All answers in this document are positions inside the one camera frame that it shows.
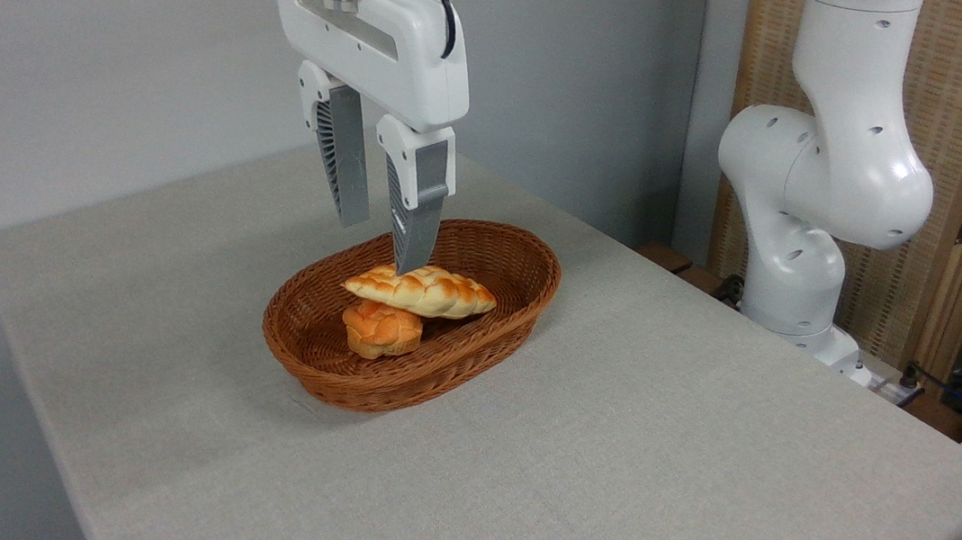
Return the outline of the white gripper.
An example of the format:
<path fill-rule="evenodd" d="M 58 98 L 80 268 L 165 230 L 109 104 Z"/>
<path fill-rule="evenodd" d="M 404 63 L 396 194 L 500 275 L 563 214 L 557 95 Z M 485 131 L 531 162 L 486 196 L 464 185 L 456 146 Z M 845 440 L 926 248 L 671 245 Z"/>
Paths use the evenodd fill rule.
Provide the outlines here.
<path fill-rule="evenodd" d="M 307 59 L 298 68 L 305 130 L 319 148 L 341 224 L 369 216 L 364 95 L 388 112 L 376 133 L 387 156 L 397 273 L 427 266 L 444 199 L 456 189 L 456 140 L 448 126 L 468 111 L 463 28 L 456 24 L 454 47 L 443 58 L 446 19 L 438 0 L 359 0 L 354 14 L 328 10 L 320 0 L 277 4 L 287 40 Z"/>

